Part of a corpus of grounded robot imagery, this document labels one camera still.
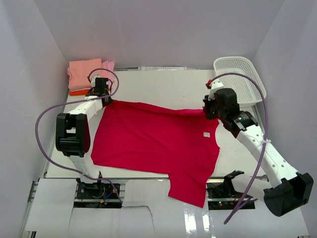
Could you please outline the red t shirt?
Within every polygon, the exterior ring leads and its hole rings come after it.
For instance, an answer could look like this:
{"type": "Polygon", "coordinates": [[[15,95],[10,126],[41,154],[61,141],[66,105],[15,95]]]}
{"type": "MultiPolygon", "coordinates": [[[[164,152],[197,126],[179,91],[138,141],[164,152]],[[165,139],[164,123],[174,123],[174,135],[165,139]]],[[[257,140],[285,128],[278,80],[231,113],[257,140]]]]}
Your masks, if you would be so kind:
{"type": "Polygon", "coordinates": [[[218,125],[201,109],[116,100],[105,108],[91,158],[98,166],[167,174],[171,198],[203,207],[220,151],[218,125]]]}

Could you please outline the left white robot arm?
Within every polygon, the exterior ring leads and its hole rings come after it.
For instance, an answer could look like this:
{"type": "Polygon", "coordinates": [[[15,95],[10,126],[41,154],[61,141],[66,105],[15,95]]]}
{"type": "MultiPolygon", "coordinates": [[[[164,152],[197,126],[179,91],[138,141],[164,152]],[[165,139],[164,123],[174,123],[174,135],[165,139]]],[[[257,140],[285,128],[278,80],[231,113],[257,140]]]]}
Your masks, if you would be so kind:
{"type": "Polygon", "coordinates": [[[56,149],[70,159],[75,169],[83,173],[83,177],[102,177],[89,155],[92,140],[89,120],[112,103],[113,99],[109,96],[111,87],[110,79],[93,78],[93,87],[86,94],[84,102],[56,117],[56,149]]]}

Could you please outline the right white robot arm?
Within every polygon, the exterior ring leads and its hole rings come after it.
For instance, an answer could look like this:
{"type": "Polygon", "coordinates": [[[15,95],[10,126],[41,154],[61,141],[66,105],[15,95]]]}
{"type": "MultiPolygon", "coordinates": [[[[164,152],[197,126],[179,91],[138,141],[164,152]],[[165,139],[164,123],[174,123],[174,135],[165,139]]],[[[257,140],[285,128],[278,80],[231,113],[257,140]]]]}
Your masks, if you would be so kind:
{"type": "Polygon", "coordinates": [[[224,128],[243,144],[261,164],[271,187],[255,180],[248,194],[263,200],[275,216],[283,216],[308,203],[314,184],[308,174],[301,174],[278,153],[250,112],[240,110],[231,88],[212,89],[203,100],[207,119],[219,119],[224,128]]]}

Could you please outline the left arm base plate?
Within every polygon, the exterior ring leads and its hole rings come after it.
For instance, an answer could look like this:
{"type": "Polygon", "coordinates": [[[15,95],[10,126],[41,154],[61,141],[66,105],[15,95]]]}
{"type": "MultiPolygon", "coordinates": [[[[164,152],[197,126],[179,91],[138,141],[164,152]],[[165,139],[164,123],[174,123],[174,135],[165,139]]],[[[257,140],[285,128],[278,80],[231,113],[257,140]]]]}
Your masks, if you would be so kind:
{"type": "Polygon", "coordinates": [[[119,183],[95,182],[92,184],[78,183],[74,198],[74,208],[100,208],[100,209],[120,209],[121,202],[117,196],[120,194],[121,185],[119,183]]]}

